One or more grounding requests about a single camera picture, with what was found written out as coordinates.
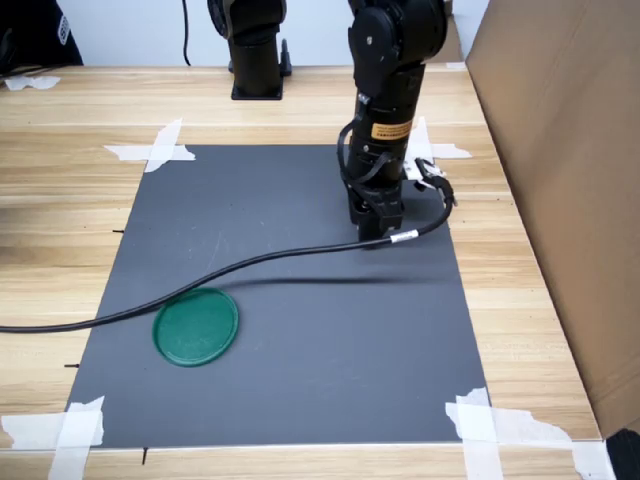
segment gray mat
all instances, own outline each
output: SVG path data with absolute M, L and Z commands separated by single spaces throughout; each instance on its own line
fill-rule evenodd
M 143 176 L 100 315 L 253 255 L 356 239 L 334 147 L 189 150 Z M 405 198 L 407 229 L 442 210 L 435 192 Z M 485 386 L 446 226 L 214 285 L 240 329 L 209 365 L 167 363 L 154 314 L 93 329 L 70 401 L 105 396 L 102 447 L 455 441 L 445 402 Z

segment orange label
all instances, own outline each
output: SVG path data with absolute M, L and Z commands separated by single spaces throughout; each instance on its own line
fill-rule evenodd
M 375 140 L 400 140 L 409 136 L 412 124 L 413 120 L 397 125 L 374 123 L 371 129 L 371 138 Z

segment cable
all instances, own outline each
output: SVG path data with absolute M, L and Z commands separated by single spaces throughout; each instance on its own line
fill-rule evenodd
M 345 139 L 347 137 L 347 134 L 351 130 L 353 130 L 357 122 L 360 121 L 361 111 L 362 110 L 359 109 L 358 113 L 356 113 L 355 118 L 341 130 L 340 135 L 338 137 L 338 163 L 340 164 L 340 172 L 342 173 L 342 178 L 345 184 L 347 184 L 348 187 L 353 188 L 357 194 L 360 194 L 359 192 L 360 188 L 358 186 L 358 182 L 351 179 L 351 177 L 349 176 L 346 170 L 346 165 L 344 163 L 344 144 L 345 144 Z M 376 171 L 379 170 L 382 167 L 383 163 L 384 162 L 378 159 L 378 162 L 376 165 L 373 166 L 373 169 Z M 362 178 L 368 177 L 370 173 L 371 172 L 367 173 Z M 220 270 L 209 273 L 199 278 L 198 280 L 195 280 L 190 284 L 185 285 L 184 287 L 181 287 L 160 298 L 144 303 L 137 307 L 132 307 L 127 310 L 123 310 L 121 312 L 113 313 L 111 315 L 105 315 L 103 317 L 94 318 L 92 320 L 84 320 L 81 322 L 66 323 L 66 324 L 59 324 L 59 325 L 43 325 L 43 326 L 28 326 L 28 327 L 0 326 L 0 333 L 62 333 L 62 332 L 73 332 L 75 330 L 82 330 L 85 328 L 99 327 L 101 325 L 108 325 L 110 323 L 119 322 L 121 320 L 126 320 L 129 318 L 153 311 L 158 307 L 161 307 L 165 303 L 170 302 L 171 300 L 178 298 L 180 295 L 183 295 L 188 291 L 193 290 L 194 288 L 200 287 L 205 283 L 211 282 L 220 277 L 223 277 L 224 275 L 228 275 L 230 273 L 241 270 L 243 268 L 251 267 L 253 265 L 258 265 L 260 263 L 269 262 L 272 260 L 278 260 L 281 258 L 301 257 L 301 256 L 307 256 L 307 255 L 318 255 L 321 253 L 339 253 L 339 252 L 346 252 L 350 250 L 370 249 L 370 248 L 381 247 L 384 245 L 391 245 L 393 243 L 410 240 L 416 237 L 421 237 L 423 235 L 426 235 L 427 233 L 432 232 L 436 228 L 440 227 L 443 223 L 445 223 L 449 218 L 449 216 L 451 215 L 451 211 L 455 203 L 453 188 L 451 187 L 451 184 L 446 178 L 431 177 L 429 178 L 428 181 L 433 187 L 435 187 L 442 193 L 445 208 L 442 214 L 434 222 L 422 228 L 409 231 L 409 232 L 403 232 L 403 233 L 391 235 L 390 237 L 379 238 L 376 240 L 367 240 L 367 241 L 353 242 L 353 243 L 342 243 L 342 244 L 329 245 L 329 246 L 323 246 L 323 247 L 295 248 L 291 250 L 282 250 L 280 252 L 268 253 L 265 255 L 252 257 L 247 260 L 242 260 L 241 262 L 234 263 L 232 265 L 229 265 L 228 267 L 224 267 Z M 363 200 L 367 201 L 368 196 L 366 192 L 362 192 L 362 193 L 364 194 L 362 196 Z
M 371 167 L 371 170 L 369 170 L 367 173 L 365 173 L 363 176 L 358 177 L 354 180 L 354 182 L 356 183 L 365 183 L 368 182 L 369 180 L 371 180 L 373 177 L 376 176 L 376 174 L 382 170 L 382 167 L 385 166 L 385 164 L 391 160 L 391 155 L 389 154 L 389 152 L 384 152 L 382 155 L 380 155 L 378 157 L 378 160 L 376 160 L 376 163 L 373 164 L 373 167 Z
M 184 17 L 184 44 L 182 45 L 182 56 L 187 65 L 191 66 L 187 48 L 189 47 L 189 12 L 187 11 L 187 0 L 182 0 L 182 16 Z
M 417 236 L 426 235 L 427 233 L 432 232 L 433 230 L 435 230 L 436 228 L 438 228 L 439 226 L 441 226 L 443 223 L 447 221 L 447 219 L 451 215 L 451 210 L 453 209 L 453 196 L 447 196 L 447 194 L 445 194 L 444 203 L 445 203 L 445 208 L 442 214 L 434 222 L 422 228 L 417 229 L 416 230 Z M 29 327 L 0 326 L 0 333 L 61 333 L 61 332 L 73 332 L 75 330 L 82 330 L 85 328 L 98 327 L 100 325 L 108 325 L 110 323 L 126 320 L 128 318 L 155 310 L 158 307 L 164 305 L 165 303 L 179 297 L 180 295 L 183 295 L 189 290 L 193 290 L 194 288 L 197 288 L 201 285 L 204 285 L 205 283 L 208 283 L 220 277 L 223 277 L 224 275 L 228 275 L 237 270 L 251 267 L 259 263 L 278 260 L 280 258 L 301 257 L 306 255 L 318 255 L 321 253 L 338 253 L 338 252 L 346 252 L 349 250 L 360 250 L 360 249 L 381 247 L 383 245 L 390 245 L 394 243 L 394 238 L 402 235 L 403 234 L 398 234 L 392 237 L 379 238 L 377 240 L 368 240 L 365 242 L 343 243 L 343 244 L 330 245 L 325 247 L 296 248 L 292 250 L 283 250 L 280 252 L 268 253 L 266 255 L 260 255 L 257 257 L 249 258 L 247 260 L 234 263 L 233 265 L 229 265 L 228 267 L 221 268 L 220 270 L 217 270 L 208 275 L 205 275 L 204 277 L 199 278 L 198 280 L 195 280 L 194 282 L 191 282 L 190 284 L 185 285 L 184 287 L 181 287 L 175 290 L 174 292 L 164 295 L 163 297 L 160 297 L 156 300 L 152 300 L 150 302 L 147 302 L 137 307 L 123 310 L 118 313 L 105 315 L 104 317 L 94 318 L 93 320 L 85 320 L 82 322 L 67 323 L 67 324 L 61 324 L 61 325 L 43 325 L 43 326 L 29 326 Z
M 360 200 L 366 202 L 367 205 L 376 213 L 376 215 L 378 215 L 379 217 L 384 217 L 385 213 L 378 206 L 378 203 L 373 198 L 371 198 L 371 195 L 369 195 L 361 187 L 361 184 L 363 182 L 369 180 L 370 178 L 373 178 L 373 176 L 386 163 L 386 161 L 388 159 L 388 155 L 386 155 L 386 154 L 380 155 L 380 157 L 378 157 L 377 162 L 373 165 L 371 170 L 369 170 L 369 172 L 367 172 L 364 176 L 360 177 L 359 179 L 355 179 L 355 178 L 353 178 L 351 176 L 351 174 L 347 170 L 347 164 L 344 161 L 344 147 L 345 147 L 347 135 L 349 134 L 349 132 L 351 132 L 351 131 L 353 131 L 355 129 L 356 125 L 364 117 L 365 111 L 367 109 L 367 104 L 369 103 L 369 101 L 370 101 L 370 99 L 366 95 L 364 95 L 362 93 L 358 94 L 358 103 L 357 103 L 356 114 L 353 117 L 353 120 L 351 120 L 349 123 L 347 123 L 344 126 L 344 128 L 340 131 L 340 135 L 338 135 L 338 152 L 337 152 L 338 153 L 338 165 L 340 166 L 340 174 L 342 176 L 342 181 L 344 182 L 345 187 L 347 187 L 348 195 L 352 196 L 354 194 L 353 192 L 355 192 L 355 194 L 358 197 L 360 197 Z

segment black cable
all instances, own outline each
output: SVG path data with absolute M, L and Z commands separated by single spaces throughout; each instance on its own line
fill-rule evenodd
M 373 177 L 377 175 L 377 173 L 382 170 L 382 167 L 391 159 L 391 155 L 388 152 L 384 152 L 382 155 L 378 157 L 376 163 L 373 164 L 373 167 L 365 173 L 363 176 L 358 177 L 354 180 L 356 183 L 365 183 L 371 180 Z
M 443 223 L 447 221 L 449 216 L 451 215 L 451 210 L 453 209 L 453 197 L 448 197 L 445 195 L 445 208 L 442 214 L 429 225 L 426 225 L 422 228 L 419 228 L 415 231 L 415 236 L 426 235 L 429 232 L 432 232 Z M 76 323 L 67 323 L 61 325 L 43 325 L 43 326 L 29 326 L 29 327 L 11 327 L 11 326 L 0 326 L 0 333 L 61 333 L 61 332 L 73 332 L 75 330 L 82 330 L 85 328 L 93 328 L 98 327 L 100 325 L 108 325 L 109 323 L 119 322 L 121 320 L 126 320 L 128 318 L 141 315 L 143 313 L 150 312 L 152 310 L 161 307 L 165 303 L 183 295 L 189 290 L 193 290 L 205 283 L 216 280 L 224 275 L 228 275 L 237 270 L 251 267 L 252 265 L 257 265 L 259 263 L 269 262 L 271 260 L 277 260 L 280 258 L 288 258 L 288 257 L 301 257 L 305 255 L 318 255 L 321 253 L 338 253 L 338 252 L 346 252 L 349 250 L 360 250 L 360 249 L 368 249 L 374 247 L 381 247 L 383 245 L 390 245 L 395 243 L 395 238 L 401 237 L 403 234 L 392 235 L 391 237 L 379 238 L 377 240 L 368 240 L 365 242 L 354 242 L 354 243 L 343 243 L 338 245 L 330 245 L 326 247 L 314 247 L 314 248 L 296 248 L 292 250 L 283 250 L 280 252 L 268 253 L 266 255 L 260 255 L 258 257 L 249 258 L 247 260 L 243 260 L 238 263 L 234 263 L 233 265 L 229 265 L 228 267 L 221 268 L 215 272 L 212 272 L 208 275 L 205 275 L 198 280 L 191 282 L 184 287 L 177 289 L 174 292 L 171 292 L 163 297 L 160 297 L 156 300 L 152 300 L 143 305 L 129 308 L 127 310 L 123 310 L 118 313 L 114 313 L 111 315 L 105 315 L 104 317 L 94 318 L 93 320 L 85 320 L 83 322 Z
M 355 118 L 340 131 L 340 135 L 338 136 L 338 163 L 340 164 L 340 171 L 342 173 L 343 181 L 349 187 L 353 188 L 358 194 L 360 194 L 360 192 L 358 192 L 358 190 L 360 190 L 358 183 L 357 181 L 354 181 L 351 179 L 351 177 L 349 176 L 349 173 L 347 172 L 346 165 L 344 163 L 344 144 L 345 144 L 345 140 L 348 133 L 351 130 L 353 130 L 357 122 L 360 121 L 360 118 L 361 118 L 360 114 L 361 114 L 361 110 L 359 110 L 358 113 L 356 113 Z M 380 161 L 379 159 L 377 163 L 380 164 L 377 166 L 377 170 L 379 170 L 384 162 Z M 67 323 L 67 324 L 60 324 L 60 325 L 43 325 L 43 326 L 28 326 L 28 327 L 0 326 L 0 333 L 62 333 L 62 332 L 72 332 L 75 330 L 82 330 L 85 328 L 98 327 L 101 325 L 108 325 L 110 323 L 119 322 L 121 320 L 126 320 L 128 318 L 132 318 L 132 317 L 153 311 L 158 307 L 161 307 L 165 303 L 170 302 L 171 300 L 174 300 L 180 295 L 183 295 L 188 291 L 193 290 L 194 288 L 200 287 L 205 283 L 216 280 L 224 275 L 228 275 L 237 270 L 251 267 L 253 265 L 257 265 L 259 263 L 269 262 L 271 260 L 278 260 L 281 258 L 301 257 L 306 255 L 318 255 L 321 253 L 338 253 L 338 252 L 346 252 L 349 250 L 376 248 L 376 247 L 381 247 L 383 245 L 390 245 L 393 243 L 410 240 L 416 237 L 426 235 L 427 233 L 432 232 L 433 230 L 440 227 L 443 223 L 447 221 L 447 219 L 451 215 L 451 210 L 453 209 L 453 205 L 455 203 L 453 188 L 451 187 L 451 184 L 446 178 L 435 177 L 430 180 L 430 183 L 442 193 L 442 196 L 444 198 L 445 208 L 442 214 L 434 222 L 422 228 L 409 231 L 409 232 L 399 233 L 396 235 L 391 235 L 390 237 L 379 238 L 376 240 L 342 243 L 338 245 L 329 245 L 324 247 L 295 248 L 291 250 L 282 250 L 280 252 L 268 253 L 265 255 L 252 257 L 247 260 L 242 260 L 241 262 L 234 263 L 232 265 L 229 265 L 228 267 L 209 273 L 204 277 L 201 277 L 198 280 L 195 280 L 190 284 L 185 285 L 184 287 L 181 287 L 160 298 L 157 298 L 155 300 L 152 300 L 150 302 L 147 302 L 145 304 L 142 304 L 136 307 L 129 308 L 127 310 L 123 310 L 121 312 L 113 313 L 111 315 L 105 315 L 103 317 L 94 318 L 92 320 L 85 320 L 82 322 Z M 366 201 L 367 200 L 366 193 L 365 192 L 362 192 L 362 193 L 364 194 L 362 198 Z
M 182 45 L 182 56 L 187 65 L 191 66 L 187 48 L 189 47 L 189 12 L 187 11 L 187 0 L 182 0 L 182 16 L 184 17 L 184 44 Z

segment white wall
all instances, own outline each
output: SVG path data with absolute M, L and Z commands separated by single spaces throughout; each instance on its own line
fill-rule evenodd
M 489 0 L 453 0 L 453 18 L 460 35 L 462 56 L 467 58 Z
M 181 0 L 58 0 L 86 65 L 184 65 Z M 468 54 L 489 0 L 454 0 L 463 54 Z M 192 65 L 227 65 L 229 51 L 206 0 L 187 0 Z M 350 65 L 347 0 L 287 0 L 280 38 L 294 65 Z

